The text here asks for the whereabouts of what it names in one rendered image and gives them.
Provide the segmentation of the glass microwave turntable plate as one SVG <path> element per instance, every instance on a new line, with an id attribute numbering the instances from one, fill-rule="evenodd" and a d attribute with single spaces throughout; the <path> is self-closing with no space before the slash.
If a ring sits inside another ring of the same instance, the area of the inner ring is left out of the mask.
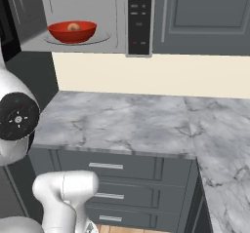
<path id="1" fill-rule="evenodd" d="M 85 42 L 79 42 L 79 45 L 91 45 L 101 43 L 108 40 L 111 35 L 106 31 L 97 31 L 90 39 Z M 51 34 L 48 34 L 44 37 L 44 40 L 48 43 L 55 45 L 63 45 L 63 42 L 55 39 Z"/>

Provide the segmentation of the grey wall cupboard door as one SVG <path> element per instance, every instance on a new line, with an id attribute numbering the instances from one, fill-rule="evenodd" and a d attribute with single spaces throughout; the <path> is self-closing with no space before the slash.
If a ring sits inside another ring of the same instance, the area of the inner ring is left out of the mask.
<path id="1" fill-rule="evenodd" d="M 163 0 L 155 0 L 156 54 L 250 56 L 250 0 L 168 0 L 161 43 Z"/>

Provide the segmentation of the large grey drawer front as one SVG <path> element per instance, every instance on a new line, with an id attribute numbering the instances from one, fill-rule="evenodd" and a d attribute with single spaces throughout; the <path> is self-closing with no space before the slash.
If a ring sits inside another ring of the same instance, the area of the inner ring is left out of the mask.
<path id="1" fill-rule="evenodd" d="M 134 156 L 111 153 L 64 151 L 58 152 L 63 171 L 92 171 L 99 176 L 125 177 L 153 180 L 160 176 L 156 167 L 162 166 L 162 159 L 149 156 Z M 123 170 L 90 168 L 90 162 L 123 165 Z"/>

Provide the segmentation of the red bowl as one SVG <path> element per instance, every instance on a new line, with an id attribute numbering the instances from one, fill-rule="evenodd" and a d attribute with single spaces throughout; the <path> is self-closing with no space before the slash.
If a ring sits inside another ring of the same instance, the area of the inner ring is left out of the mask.
<path id="1" fill-rule="evenodd" d="M 68 25 L 73 22 L 80 25 L 80 30 L 67 30 Z M 47 29 L 55 39 L 66 44 L 77 44 L 90 39 L 96 32 L 97 24 L 87 20 L 67 20 L 50 24 Z"/>

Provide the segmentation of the grey microwave door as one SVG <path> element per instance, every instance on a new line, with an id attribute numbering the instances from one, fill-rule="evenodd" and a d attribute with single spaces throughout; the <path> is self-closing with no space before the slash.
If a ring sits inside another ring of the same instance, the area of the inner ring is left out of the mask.
<path id="1" fill-rule="evenodd" d="M 0 49 L 4 61 L 46 30 L 42 0 L 0 0 Z"/>

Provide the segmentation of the grey microwave oven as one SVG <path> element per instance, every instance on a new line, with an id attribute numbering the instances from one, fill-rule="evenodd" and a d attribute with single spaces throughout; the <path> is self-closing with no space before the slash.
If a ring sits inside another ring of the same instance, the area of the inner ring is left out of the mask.
<path id="1" fill-rule="evenodd" d="M 42 0 L 46 22 L 50 25 L 67 20 L 88 20 L 97 31 L 111 37 L 97 44 L 55 45 L 44 37 L 46 30 L 23 49 L 30 52 L 124 54 L 128 57 L 152 55 L 154 0 Z"/>

